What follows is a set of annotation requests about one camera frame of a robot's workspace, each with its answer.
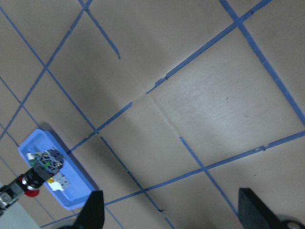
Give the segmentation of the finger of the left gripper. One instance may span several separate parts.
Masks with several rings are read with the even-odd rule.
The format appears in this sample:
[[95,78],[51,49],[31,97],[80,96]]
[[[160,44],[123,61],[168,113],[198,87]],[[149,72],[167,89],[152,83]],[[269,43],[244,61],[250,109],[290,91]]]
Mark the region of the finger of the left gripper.
[[0,209],[7,210],[25,193],[26,186],[22,183],[22,176],[17,177],[10,184],[0,188]]

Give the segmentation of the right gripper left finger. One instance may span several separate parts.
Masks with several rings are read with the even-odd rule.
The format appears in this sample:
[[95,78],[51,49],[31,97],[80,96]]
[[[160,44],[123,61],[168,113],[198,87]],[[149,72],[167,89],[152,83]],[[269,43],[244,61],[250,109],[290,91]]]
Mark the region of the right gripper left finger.
[[103,191],[93,191],[76,218],[75,229],[102,229],[105,222]]

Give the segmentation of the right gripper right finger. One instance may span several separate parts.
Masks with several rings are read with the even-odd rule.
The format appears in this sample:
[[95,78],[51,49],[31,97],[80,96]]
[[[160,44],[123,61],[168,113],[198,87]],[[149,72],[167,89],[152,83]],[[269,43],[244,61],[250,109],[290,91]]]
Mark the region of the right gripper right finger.
[[244,229],[280,227],[278,217],[250,188],[239,188],[238,218]]

